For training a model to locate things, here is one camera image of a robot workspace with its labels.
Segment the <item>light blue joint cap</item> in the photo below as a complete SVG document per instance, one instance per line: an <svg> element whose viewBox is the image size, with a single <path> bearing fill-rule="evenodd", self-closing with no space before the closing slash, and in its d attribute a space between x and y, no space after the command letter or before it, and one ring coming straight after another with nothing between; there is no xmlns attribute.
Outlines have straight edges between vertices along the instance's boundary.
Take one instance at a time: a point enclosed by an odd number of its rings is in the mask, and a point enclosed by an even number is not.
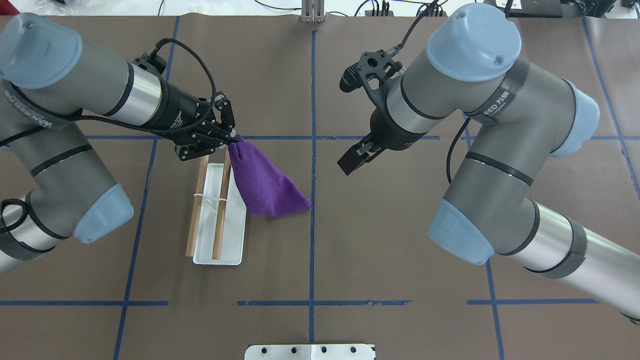
<svg viewBox="0 0 640 360"><path fill-rule="evenodd" d="M83 243L92 243L133 217L133 206L120 184L114 185L91 206L74 230Z"/></svg>
<svg viewBox="0 0 640 360"><path fill-rule="evenodd" d="M76 66L82 48L73 29L34 13L16 15L0 35L0 78L25 89L45 88Z"/></svg>
<svg viewBox="0 0 640 360"><path fill-rule="evenodd" d="M494 253L480 230L445 199L438 204L429 236L446 251L475 265L484 264Z"/></svg>
<svg viewBox="0 0 640 360"><path fill-rule="evenodd" d="M426 52L442 74L479 82L507 72L521 48L518 29L502 11L472 3L457 9L431 35Z"/></svg>
<svg viewBox="0 0 640 360"><path fill-rule="evenodd" d="M578 90L574 84L566 82L571 85L575 97L575 117L564 143L550 154L554 158L569 156L580 150L582 143L589 140L596 132L600 120L600 108L595 100Z"/></svg>

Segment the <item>white floor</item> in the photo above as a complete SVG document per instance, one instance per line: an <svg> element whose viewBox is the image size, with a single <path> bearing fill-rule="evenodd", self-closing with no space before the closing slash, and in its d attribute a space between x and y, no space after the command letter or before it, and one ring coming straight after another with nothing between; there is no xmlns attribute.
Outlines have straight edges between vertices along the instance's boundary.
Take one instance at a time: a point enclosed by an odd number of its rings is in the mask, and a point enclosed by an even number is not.
<svg viewBox="0 0 640 360"><path fill-rule="evenodd" d="M35 12L42 15L157 15L161 0L67 0L66 5L60 5L53 0L10 0L21 12ZM281 8L299 8L300 0L261 0L261 2ZM353 16L362 0L326 0L325 11L342 12ZM443 8L452 13L470 0L449 0ZM608 18L637 19L634 9L624 8L618 4L607 14ZM420 4L391 1L390 9L395 16L415 16ZM366 4L359 11L364 16L364 10L371 9L371 3ZM160 11L161 15L182 15L196 12L207 15L281 15L285 13L299 13L299 10L274 10L266 8L254 0L165 0Z"/></svg>

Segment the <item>metal bracket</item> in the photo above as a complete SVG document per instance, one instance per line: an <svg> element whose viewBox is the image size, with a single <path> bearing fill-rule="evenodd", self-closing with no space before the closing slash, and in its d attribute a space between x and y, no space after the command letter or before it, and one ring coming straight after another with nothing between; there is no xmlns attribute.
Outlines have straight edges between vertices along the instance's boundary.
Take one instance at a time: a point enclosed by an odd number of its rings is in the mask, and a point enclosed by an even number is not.
<svg viewBox="0 0 640 360"><path fill-rule="evenodd" d="M244 360L376 360L375 345L253 345Z"/></svg>
<svg viewBox="0 0 640 360"><path fill-rule="evenodd" d="M324 0L302 0L302 22L324 22Z"/></svg>

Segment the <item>purple cloth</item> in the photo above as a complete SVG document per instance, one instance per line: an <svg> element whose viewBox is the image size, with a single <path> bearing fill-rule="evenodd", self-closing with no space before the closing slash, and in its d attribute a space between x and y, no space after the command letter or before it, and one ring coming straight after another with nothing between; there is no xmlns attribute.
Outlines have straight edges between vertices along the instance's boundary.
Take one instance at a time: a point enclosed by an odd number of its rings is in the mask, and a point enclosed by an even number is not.
<svg viewBox="0 0 640 360"><path fill-rule="evenodd" d="M311 208L291 180L254 144L244 141L229 145L238 192L253 215L283 217Z"/></svg>

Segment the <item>wooden dowel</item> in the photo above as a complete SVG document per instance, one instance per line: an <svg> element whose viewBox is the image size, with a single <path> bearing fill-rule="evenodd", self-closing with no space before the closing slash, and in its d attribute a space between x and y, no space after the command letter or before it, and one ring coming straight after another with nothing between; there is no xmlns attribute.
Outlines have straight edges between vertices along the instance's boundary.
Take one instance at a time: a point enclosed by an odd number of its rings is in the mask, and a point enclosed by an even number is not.
<svg viewBox="0 0 640 360"><path fill-rule="evenodd" d="M207 177L207 165L209 164L209 155L200 158L200 168L198 169L198 183L196 184L196 193L204 192L204 179ZM189 225L189 237L187 238L187 252L185 256L193 257L196 249L196 237L198 236L198 224L200 223L200 207L202 206L202 197L193 197L193 209L191 209L191 224Z"/></svg>
<svg viewBox="0 0 640 360"><path fill-rule="evenodd" d="M231 159L229 152L225 155L225 166L222 170L222 185L220 186L220 198L226 199L229 195L229 178L231 176ZM213 237L213 254L211 259L219 260L222 250L222 234L225 229L225 213L227 212L227 202L218 201L218 217L216 219L216 234Z"/></svg>

